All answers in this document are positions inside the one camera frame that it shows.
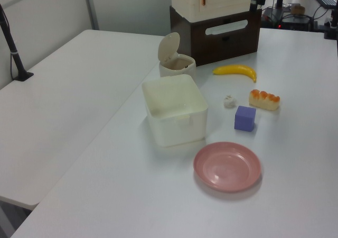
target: white square container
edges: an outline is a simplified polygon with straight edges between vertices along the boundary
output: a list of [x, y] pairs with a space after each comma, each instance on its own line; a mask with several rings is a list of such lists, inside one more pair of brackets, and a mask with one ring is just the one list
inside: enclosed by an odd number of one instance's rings
[[148, 121], [162, 147], [205, 137], [208, 104], [189, 75], [163, 77], [142, 84]]
[[250, 0], [171, 0], [173, 8], [189, 22], [247, 12]]

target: floor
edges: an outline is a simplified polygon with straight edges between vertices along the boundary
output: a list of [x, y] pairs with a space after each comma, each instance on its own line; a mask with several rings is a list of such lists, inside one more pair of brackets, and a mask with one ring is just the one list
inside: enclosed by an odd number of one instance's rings
[[0, 201], [0, 238], [10, 238], [31, 212]]

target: small white toy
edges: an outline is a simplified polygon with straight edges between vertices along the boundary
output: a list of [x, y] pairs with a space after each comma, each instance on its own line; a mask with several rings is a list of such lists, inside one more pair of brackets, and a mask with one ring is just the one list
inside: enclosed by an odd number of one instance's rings
[[236, 99], [233, 98], [231, 95], [227, 95], [224, 99], [224, 107], [232, 108], [236, 106]]

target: pink plate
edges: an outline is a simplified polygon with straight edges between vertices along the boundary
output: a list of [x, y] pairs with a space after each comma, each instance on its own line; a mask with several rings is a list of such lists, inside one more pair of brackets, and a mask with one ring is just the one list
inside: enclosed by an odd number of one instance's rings
[[217, 142], [206, 145], [197, 153], [194, 170], [211, 188], [235, 192], [257, 181], [260, 163], [257, 156], [243, 145]]

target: white table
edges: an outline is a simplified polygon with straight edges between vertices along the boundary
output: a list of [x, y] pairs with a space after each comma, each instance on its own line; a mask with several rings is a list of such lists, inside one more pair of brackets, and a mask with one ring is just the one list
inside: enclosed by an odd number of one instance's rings
[[[275, 0], [275, 2], [274, 2], [274, 0], [266, 0], [263, 8], [266, 8], [268, 6], [272, 6], [276, 2], [277, 2], [277, 0]], [[301, 6], [305, 7], [305, 15], [308, 15], [310, 17], [312, 17], [314, 15], [315, 11], [320, 6], [320, 4], [316, 0], [283, 0], [283, 3], [299, 3]], [[319, 8], [314, 17], [315, 18], [320, 17], [321, 15], [323, 15], [326, 12], [326, 10], [327, 9], [324, 9], [322, 7]], [[318, 21], [319, 25], [323, 25], [325, 23], [326, 18], [331, 17], [331, 11], [332, 10], [328, 10], [325, 13], [324, 16], [322, 16], [322, 17], [320, 17], [319, 19], [316, 20], [316, 21]]]
[[[212, 74], [229, 63], [255, 68], [257, 83]], [[138, 86], [13, 238], [336, 237], [336, 42], [261, 29], [257, 53], [198, 67], [197, 75], [209, 104], [205, 140], [156, 146]], [[155, 66], [145, 81], [158, 77]], [[234, 130], [236, 108], [223, 99], [248, 106], [254, 88], [279, 95], [280, 109], [258, 109], [253, 132]], [[221, 193], [194, 175], [196, 153], [217, 141], [258, 156], [262, 177], [252, 188]]]
[[84, 31], [0, 90], [0, 200], [33, 209], [158, 62], [162, 37]]

